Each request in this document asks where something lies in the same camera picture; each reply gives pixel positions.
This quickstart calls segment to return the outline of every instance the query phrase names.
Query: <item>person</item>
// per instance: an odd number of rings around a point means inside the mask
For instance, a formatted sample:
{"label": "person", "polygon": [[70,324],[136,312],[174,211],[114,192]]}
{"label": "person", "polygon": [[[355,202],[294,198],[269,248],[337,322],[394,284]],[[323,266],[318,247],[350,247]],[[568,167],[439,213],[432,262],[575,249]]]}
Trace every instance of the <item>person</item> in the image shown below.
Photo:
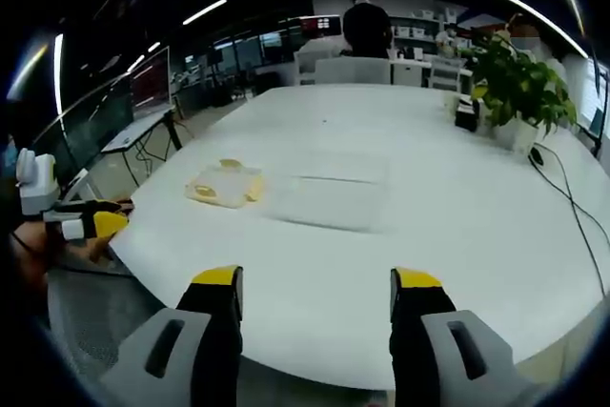
{"label": "person", "polygon": [[387,59],[392,45],[388,13],[369,0],[352,2],[354,6],[343,15],[343,36],[352,47],[352,55]]}
{"label": "person", "polygon": [[445,57],[454,57],[456,55],[456,26],[450,24],[444,31],[437,34],[435,42],[437,42],[438,54]]}

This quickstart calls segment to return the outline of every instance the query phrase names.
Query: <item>potted plant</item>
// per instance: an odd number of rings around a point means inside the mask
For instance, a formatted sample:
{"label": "potted plant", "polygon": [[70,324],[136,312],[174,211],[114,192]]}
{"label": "potted plant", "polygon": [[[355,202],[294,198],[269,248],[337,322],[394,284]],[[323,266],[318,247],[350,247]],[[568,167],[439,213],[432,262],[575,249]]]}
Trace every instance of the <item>potted plant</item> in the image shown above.
{"label": "potted plant", "polygon": [[531,53],[513,47],[508,31],[481,36],[477,45],[472,99],[482,99],[503,147],[527,155],[542,126],[547,135],[562,119],[576,123],[565,83]]}

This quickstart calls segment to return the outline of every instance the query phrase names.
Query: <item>black shirt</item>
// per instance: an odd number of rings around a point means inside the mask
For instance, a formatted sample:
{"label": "black shirt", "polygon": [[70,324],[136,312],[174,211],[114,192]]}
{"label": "black shirt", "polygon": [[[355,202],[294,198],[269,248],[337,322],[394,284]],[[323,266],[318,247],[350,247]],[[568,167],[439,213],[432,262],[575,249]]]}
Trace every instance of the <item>black shirt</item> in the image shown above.
{"label": "black shirt", "polygon": [[354,56],[387,59],[392,42],[390,17],[376,5],[356,4],[343,15],[343,35]]}

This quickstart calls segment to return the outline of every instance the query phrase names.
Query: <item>green leaves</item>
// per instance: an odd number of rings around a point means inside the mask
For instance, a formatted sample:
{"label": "green leaves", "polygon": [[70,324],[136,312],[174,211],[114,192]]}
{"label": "green leaves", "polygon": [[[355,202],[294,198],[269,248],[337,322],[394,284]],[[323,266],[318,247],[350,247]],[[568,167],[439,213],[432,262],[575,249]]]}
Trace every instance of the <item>green leaves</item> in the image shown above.
{"label": "green leaves", "polygon": [[502,126],[520,116],[535,126],[544,124],[549,133],[563,118],[576,123],[576,108],[557,73],[543,62],[533,62],[528,53],[506,46],[508,40],[504,36],[482,40],[485,51],[477,52],[473,69],[477,85],[471,96],[483,99],[492,125]]}

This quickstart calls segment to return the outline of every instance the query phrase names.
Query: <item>white flower pot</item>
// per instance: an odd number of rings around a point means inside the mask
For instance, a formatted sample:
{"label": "white flower pot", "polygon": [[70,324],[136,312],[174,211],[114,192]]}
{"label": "white flower pot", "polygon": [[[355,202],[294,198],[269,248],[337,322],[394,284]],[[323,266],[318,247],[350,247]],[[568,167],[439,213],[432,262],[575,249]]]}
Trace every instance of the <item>white flower pot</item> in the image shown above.
{"label": "white flower pot", "polygon": [[513,118],[504,126],[495,126],[494,136],[501,147],[527,157],[538,139],[539,128],[522,119]]}

